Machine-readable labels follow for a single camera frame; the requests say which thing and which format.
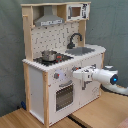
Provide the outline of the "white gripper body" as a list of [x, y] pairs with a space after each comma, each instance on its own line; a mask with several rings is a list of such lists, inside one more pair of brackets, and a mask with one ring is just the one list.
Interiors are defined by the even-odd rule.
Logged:
[[93, 81], [93, 75], [98, 71], [94, 66], [86, 66], [73, 72], [73, 77], [82, 81]]

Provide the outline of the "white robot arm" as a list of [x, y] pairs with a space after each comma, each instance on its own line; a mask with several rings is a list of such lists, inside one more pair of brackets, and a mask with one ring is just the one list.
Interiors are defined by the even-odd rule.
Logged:
[[121, 88], [116, 85], [118, 71], [111, 71], [111, 66], [106, 66], [104, 69], [98, 69], [95, 66], [86, 66], [74, 71], [73, 77], [84, 82], [97, 81], [111, 92], [128, 96], [128, 87]]

